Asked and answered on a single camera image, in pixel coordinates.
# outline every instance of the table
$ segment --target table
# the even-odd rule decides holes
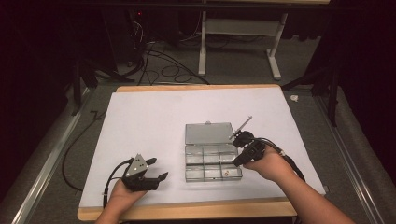
[[[330,0],[223,0],[222,2],[327,5]],[[266,55],[274,80],[280,80],[281,75],[277,66],[275,54],[287,17],[288,13],[282,13],[279,21],[209,19],[206,17],[206,11],[203,11],[198,74],[201,76],[206,74],[206,34],[266,35],[274,38],[273,46],[266,50]]]

